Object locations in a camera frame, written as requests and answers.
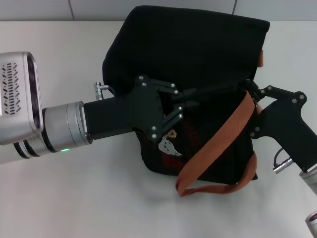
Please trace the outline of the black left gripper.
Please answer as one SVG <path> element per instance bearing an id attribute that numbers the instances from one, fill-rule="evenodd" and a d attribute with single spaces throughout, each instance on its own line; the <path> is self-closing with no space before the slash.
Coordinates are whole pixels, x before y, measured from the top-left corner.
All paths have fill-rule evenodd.
<path id="1" fill-rule="evenodd" d="M 185 109 L 200 105 L 195 101 L 178 103 L 171 113 L 163 115 L 157 91 L 170 94 L 172 99 L 189 99 L 198 94 L 196 88 L 181 91 L 175 83 L 138 75 L 129 93 L 84 104 L 88 134 L 97 140 L 139 131 L 156 143 L 184 119 Z"/>

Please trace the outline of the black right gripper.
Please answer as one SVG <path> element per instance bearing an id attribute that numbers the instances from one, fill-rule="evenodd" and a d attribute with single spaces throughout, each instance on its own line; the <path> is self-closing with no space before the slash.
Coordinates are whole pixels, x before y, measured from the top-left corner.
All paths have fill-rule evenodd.
<path id="1" fill-rule="evenodd" d="M 254 99 L 275 99 L 266 108 L 253 100 L 254 117 L 249 125 L 252 139 L 271 137 L 288 153 L 304 172 L 317 163 L 317 135 L 304 122 L 301 109 L 307 101 L 301 92 L 290 92 L 273 86 L 260 89 L 251 79 L 246 79 L 245 89 Z"/>

